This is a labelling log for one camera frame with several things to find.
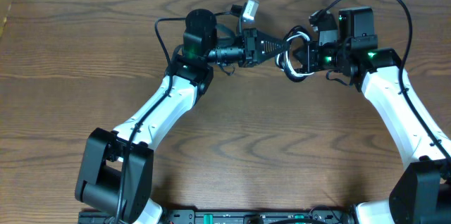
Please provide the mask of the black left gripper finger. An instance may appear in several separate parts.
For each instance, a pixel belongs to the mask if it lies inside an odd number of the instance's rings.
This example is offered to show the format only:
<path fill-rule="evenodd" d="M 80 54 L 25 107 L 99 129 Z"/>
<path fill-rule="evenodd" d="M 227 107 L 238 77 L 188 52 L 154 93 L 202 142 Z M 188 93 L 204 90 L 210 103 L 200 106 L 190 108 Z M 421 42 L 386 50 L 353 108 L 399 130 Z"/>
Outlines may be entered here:
<path fill-rule="evenodd" d="M 271 58 L 276 57 L 279 54 L 283 54 L 288 50 L 286 45 L 282 45 L 279 47 L 276 47 L 275 49 L 271 50 L 271 51 L 267 51 L 265 49 L 262 49 L 259 52 L 259 62 L 263 63 Z"/>
<path fill-rule="evenodd" d="M 284 39 L 273 37 L 260 30 L 257 31 L 257 47 L 259 49 L 287 49 L 288 42 Z"/>

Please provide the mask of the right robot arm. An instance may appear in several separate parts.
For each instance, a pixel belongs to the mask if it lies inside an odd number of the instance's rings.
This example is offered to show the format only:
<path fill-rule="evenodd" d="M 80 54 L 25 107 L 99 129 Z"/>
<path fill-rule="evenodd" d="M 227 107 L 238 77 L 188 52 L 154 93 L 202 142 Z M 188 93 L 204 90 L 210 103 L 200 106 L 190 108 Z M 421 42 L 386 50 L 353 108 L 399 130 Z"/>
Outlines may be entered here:
<path fill-rule="evenodd" d="M 378 48 L 373 11 L 317 11 L 309 22 L 318 40 L 296 51 L 302 74 L 332 70 L 350 79 L 378 111 L 400 153 L 404 172 L 389 197 L 353 208 L 354 223 L 449 223 L 450 139 L 416 95 L 401 59 Z"/>

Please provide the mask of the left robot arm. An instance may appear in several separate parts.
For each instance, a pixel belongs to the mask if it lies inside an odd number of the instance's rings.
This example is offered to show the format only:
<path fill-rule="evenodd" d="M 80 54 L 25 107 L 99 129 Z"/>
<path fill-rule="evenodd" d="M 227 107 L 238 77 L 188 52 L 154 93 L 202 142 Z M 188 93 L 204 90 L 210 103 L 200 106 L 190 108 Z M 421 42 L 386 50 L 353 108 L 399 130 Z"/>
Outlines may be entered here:
<path fill-rule="evenodd" d="M 217 14 L 195 9 L 182 17 L 183 42 L 166 53 L 167 67 L 154 95 L 111 131 L 96 128 L 87 138 L 75 198 L 107 214 L 107 223 L 157 223 L 163 209 L 151 198 L 154 152 L 175 122 L 191 110 L 214 77 L 213 65 L 254 67 L 287 51 L 284 39 L 256 28 L 241 8 L 236 30 Z"/>

